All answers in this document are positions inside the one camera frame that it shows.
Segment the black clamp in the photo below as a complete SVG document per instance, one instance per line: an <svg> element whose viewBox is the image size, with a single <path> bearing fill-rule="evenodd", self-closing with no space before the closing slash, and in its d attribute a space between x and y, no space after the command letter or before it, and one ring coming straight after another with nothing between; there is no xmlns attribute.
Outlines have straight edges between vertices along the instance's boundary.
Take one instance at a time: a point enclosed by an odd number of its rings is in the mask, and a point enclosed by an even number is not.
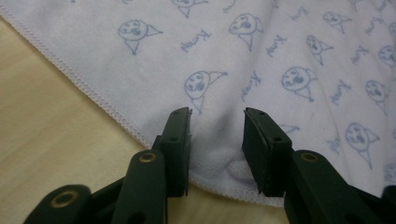
<svg viewBox="0 0 396 224"><path fill-rule="evenodd" d="M167 198L187 195L191 111L172 112L152 150L136 153L124 178L91 194L81 185L48 194L24 223L167 223ZM396 186L381 198L355 189L320 154L292 149L270 116L247 108L242 150L259 193L285 197L291 224L394 224Z"/></svg>

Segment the cartoon character print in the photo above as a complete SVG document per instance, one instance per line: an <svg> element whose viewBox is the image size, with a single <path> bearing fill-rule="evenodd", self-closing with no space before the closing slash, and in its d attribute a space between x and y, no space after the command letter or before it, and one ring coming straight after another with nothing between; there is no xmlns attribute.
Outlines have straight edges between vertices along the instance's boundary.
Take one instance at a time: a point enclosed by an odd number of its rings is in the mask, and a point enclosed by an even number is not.
<svg viewBox="0 0 396 224"><path fill-rule="evenodd" d="M396 22L393 22L393 23L390 24L390 26L389 26L389 32L390 32L392 35L396 36Z"/></svg>
<svg viewBox="0 0 396 224"><path fill-rule="evenodd" d="M370 158L370 145L379 140L379 137L372 131L364 128L361 124L353 122L346 130L346 141L355 149L359 155L367 161L370 169L373 169Z"/></svg>
<svg viewBox="0 0 396 224"><path fill-rule="evenodd" d="M309 85L315 79L311 70L296 66L289 69L283 75L282 86L286 90L308 99L309 102L314 102Z"/></svg>
<svg viewBox="0 0 396 224"><path fill-rule="evenodd" d="M190 9L201 3L207 3L206 0L172 0L173 4L178 7L178 10L183 13L183 15L188 18L190 15Z"/></svg>
<svg viewBox="0 0 396 224"><path fill-rule="evenodd" d="M227 76L226 72L205 72L200 71L192 74L184 83L184 89L191 98L191 102L202 114L202 105L204 103L205 93L210 85L212 85L220 77Z"/></svg>
<svg viewBox="0 0 396 224"><path fill-rule="evenodd" d="M396 183L396 163L385 166L385 179L389 182Z"/></svg>
<svg viewBox="0 0 396 224"><path fill-rule="evenodd" d="M396 65L396 48L391 45L385 46L378 52L378 57L382 63L393 67Z"/></svg>
<svg viewBox="0 0 396 224"><path fill-rule="evenodd" d="M325 50L334 49L333 47L321 42L312 35L308 36L308 38L306 39L306 44L308 45L309 50L311 50L312 55L322 66L323 66L322 53Z"/></svg>
<svg viewBox="0 0 396 224"><path fill-rule="evenodd" d="M263 31L260 19L249 13L238 16L230 25L229 29L231 34L238 35L241 40L247 43L249 51L251 51L253 44L253 35L257 32L262 33Z"/></svg>
<svg viewBox="0 0 396 224"><path fill-rule="evenodd" d="M374 81L369 80L366 83L366 91L372 100L384 111L385 115L387 115L387 98L389 97L389 91L385 87L385 85Z"/></svg>
<svg viewBox="0 0 396 224"><path fill-rule="evenodd" d="M155 29L152 25L147 25L140 20L127 21L119 29L119 36L125 40L133 55L136 55L137 47L139 47L139 43L143 38L162 33L162 31Z"/></svg>
<svg viewBox="0 0 396 224"><path fill-rule="evenodd" d="M325 20L327 23L329 23L329 25L332 28L341 31L341 33L343 33L343 34L344 34L344 25L343 25L343 23L346 22L346 21L352 21L352 19L350 19L350 18L348 18L346 16L343 16L343 15L340 15L340 14L336 14L336 13L330 12L330 11L326 12L323 15L323 20Z"/></svg>

